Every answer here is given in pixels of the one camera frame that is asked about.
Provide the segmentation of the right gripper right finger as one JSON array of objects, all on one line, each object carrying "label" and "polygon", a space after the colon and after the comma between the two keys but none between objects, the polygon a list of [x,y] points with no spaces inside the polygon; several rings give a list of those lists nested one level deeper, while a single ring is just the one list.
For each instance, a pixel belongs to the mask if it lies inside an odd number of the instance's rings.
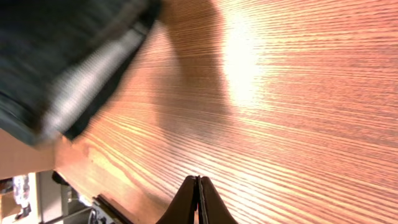
[{"label": "right gripper right finger", "polygon": [[198,177],[200,224],[238,224],[227,209],[209,177]]}]

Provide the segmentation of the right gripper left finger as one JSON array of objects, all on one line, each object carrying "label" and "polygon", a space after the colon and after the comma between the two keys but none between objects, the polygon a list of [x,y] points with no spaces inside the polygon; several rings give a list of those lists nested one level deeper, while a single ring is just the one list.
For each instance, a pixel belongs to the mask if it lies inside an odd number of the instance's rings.
[{"label": "right gripper left finger", "polygon": [[193,224],[197,203],[197,177],[189,175],[157,224]]}]

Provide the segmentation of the black shorts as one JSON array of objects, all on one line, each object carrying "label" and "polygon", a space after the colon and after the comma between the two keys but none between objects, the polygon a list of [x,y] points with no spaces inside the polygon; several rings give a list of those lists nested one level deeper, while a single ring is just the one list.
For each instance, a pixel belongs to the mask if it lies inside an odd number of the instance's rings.
[{"label": "black shorts", "polygon": [[2,130],[30,146],[78,137],[117,89],[161,5],[2,1]]}]

